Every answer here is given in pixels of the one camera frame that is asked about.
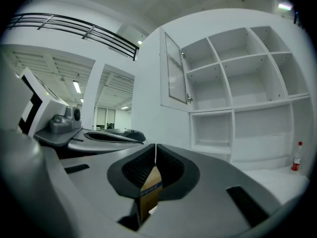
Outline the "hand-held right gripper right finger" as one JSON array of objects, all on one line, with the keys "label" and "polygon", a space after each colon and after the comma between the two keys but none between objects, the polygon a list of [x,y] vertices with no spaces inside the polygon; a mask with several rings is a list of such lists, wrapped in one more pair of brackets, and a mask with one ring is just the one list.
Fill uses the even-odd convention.
[{"label": "hand-held right gripper right finger", "polygon": [[281,206],[261,184],[228,162],[157,145],[162,178],[158,209],[141,226],[151,238],[232,238],[250,231]]}]

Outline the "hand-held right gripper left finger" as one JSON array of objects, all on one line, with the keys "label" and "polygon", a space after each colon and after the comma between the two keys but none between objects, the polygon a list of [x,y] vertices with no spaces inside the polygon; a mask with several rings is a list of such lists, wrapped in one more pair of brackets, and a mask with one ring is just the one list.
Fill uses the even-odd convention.
[{"label": "hand-held right gripper left finger", "polygon": [[62,159],[75,188],[83,238],[154,238],[141,231],[141,188],[155,163],[154,144]]}]

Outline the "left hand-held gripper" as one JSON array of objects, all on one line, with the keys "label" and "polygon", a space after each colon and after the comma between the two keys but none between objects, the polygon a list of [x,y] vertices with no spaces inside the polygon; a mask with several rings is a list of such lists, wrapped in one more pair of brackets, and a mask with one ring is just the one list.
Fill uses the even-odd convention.
[{"label": "left hand-held gripper", "polygon": [[101,131],[80,131],[81,113],[54,93],[29,68],[19,78],[33,93],[18,124],[21,132],[50,146],[103,154],[143,145],[139,140]]}]

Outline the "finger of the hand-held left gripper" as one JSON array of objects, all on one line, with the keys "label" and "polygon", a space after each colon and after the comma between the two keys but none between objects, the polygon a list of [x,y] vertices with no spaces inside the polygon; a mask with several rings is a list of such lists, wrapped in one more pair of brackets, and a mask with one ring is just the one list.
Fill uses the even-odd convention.
[{"label": "finger of the hand-held left gripper", "polygon": [[146,137],[142,132],[133,129],[104,129],[103,132],[123,136],[137,141],[146,140]]}]

